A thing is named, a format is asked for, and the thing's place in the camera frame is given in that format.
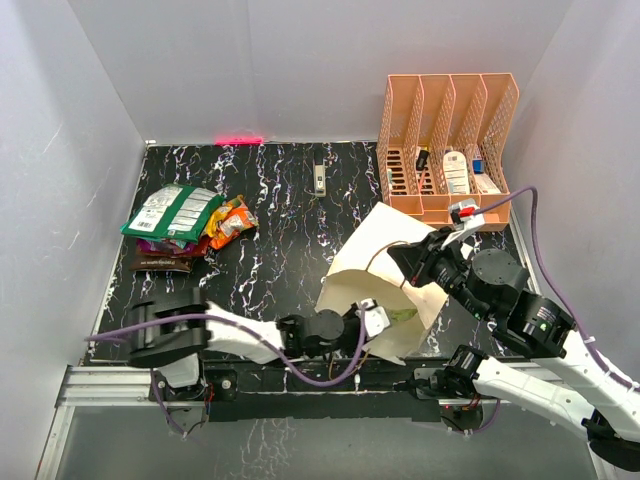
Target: black marble table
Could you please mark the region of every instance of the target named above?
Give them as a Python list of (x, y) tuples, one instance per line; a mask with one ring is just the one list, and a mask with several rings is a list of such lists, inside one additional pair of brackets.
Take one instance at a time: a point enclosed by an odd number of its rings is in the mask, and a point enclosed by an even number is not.
[[(200, 286), (208, 298), (260, 320), (310, 314), (336, 252), (381, 201), (375, 144), (322, 144), (328, 158), (327, 196), (313, 195), (313, 151), (319, 144), (171, 146), (148, 149), (133, 209), (166, 183), (197, 185), (227, 197), (245, 196), (260, 222), (220, 252), (210, 250), (190, 274), (129, 271), (135, 241), (125, 238), (99, 331), (125, 326), (127, 310), (146, 295)], [(512, 233), (480, 233), (475, 249), (501, 248), (518, 258)], [(445, 305), (420, 351), (450, 357), (460, 344), (492, 355), (510, 352), (456, 302)], [(98, 343), (85, 364), (117, 363), (126, 345)]]

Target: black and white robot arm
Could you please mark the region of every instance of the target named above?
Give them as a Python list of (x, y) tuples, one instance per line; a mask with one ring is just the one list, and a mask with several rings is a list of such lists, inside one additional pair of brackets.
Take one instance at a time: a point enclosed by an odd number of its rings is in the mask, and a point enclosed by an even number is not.
[(387, 252), (411, 285), (435, 282), (478, 321), (495, 322), (492, 335), (497, 340), (555, 373), (572, 390), (467, 346), (460, 346), (444, 371), (433, 377), (431, 388), (451, 393), (451, 385), (462, 386), (466, 391), (458, 393), (463, 395), (509, 400), (587, 439), (591, 449), (613, 465), (640, 471), (640, 385), (603, 357), (608, 366), (604, 371), (574, 319), (553, 301), (527, 290), (529, 272), (509, 254), (491, 249), (470, 260), (462, 257), (460, 241), (484, 223), (482, 214), (473, 214), (476, 209), (473, 202), (458, 204), (451, 212), (456, 230), (443, 228), (419, 243), (392, 246)]

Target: plastic file organizer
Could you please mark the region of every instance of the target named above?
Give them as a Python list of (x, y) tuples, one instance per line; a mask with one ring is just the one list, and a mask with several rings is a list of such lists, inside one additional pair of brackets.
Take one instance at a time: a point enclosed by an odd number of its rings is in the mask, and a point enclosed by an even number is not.
[[(510, 73), (389, 75), (377, 147), (384, 202), (439, 228), (451, 224), (452, 203), (473, 198), (483, 207), (504, 198), (509, 189), (501, 157), (517, 103)], [(500, 193), (478, 191), (472, 168), (476, 145)], [(442, 160), (449, 146), (467, 159), (469, 195), (448, 191)], [(417, 147), (429, 151), (422, 172), (416, 171)], [(507, 202), (487, 212), (483, 230), (504, 229), (510, 207)]]

